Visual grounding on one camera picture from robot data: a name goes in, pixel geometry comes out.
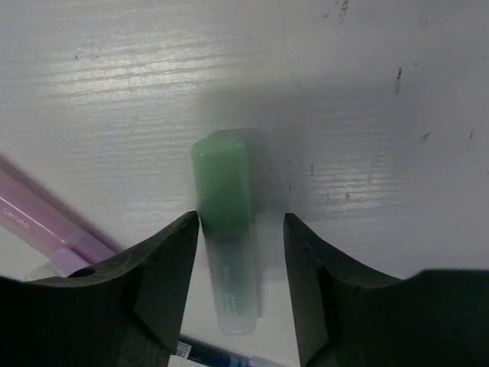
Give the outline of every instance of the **green highlighter cap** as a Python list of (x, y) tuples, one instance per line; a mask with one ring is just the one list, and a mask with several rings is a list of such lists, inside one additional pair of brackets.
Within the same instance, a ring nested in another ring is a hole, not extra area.
[(191, 155), (204, 234), (248, 229), (252, 215), (246, 144), (209, 137), (196, 142)]

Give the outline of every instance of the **white surface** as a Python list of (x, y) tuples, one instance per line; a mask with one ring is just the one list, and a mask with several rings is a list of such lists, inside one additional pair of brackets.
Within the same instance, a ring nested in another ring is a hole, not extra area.
[[(127, 247), (193, 208), (194, 141), (261, 128), (263, 318), (219, 332), (201, 246), (183, 332), (297, 365), (278, 213), (396, 276), (489, 264), (487, 1), (334, 4), (4, 2), (0, 153)], [(43, 261), (0, 234), (2, 274)]]

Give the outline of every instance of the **pink highlighter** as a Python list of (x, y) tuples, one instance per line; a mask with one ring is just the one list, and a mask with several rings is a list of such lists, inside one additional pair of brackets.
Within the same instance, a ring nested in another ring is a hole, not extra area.
[(64, 277), (115, 255), (1, 169), (0, 225), (46, 255)]

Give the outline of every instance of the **green highlighter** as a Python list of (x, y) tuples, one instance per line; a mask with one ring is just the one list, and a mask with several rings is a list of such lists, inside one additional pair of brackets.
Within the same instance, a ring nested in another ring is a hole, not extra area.
[(236, 138), (208, 137), (191, 155), (219, 328), (249, 334), (257, 323), (257, 289), (248, 149)]

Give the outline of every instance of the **pen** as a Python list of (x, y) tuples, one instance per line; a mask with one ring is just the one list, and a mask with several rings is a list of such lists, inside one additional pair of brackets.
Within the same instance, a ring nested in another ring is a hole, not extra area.
[(186, 336), (180, 336), (176, 355), (208, 367), (283, 367), (259, 357), (240, 356)]

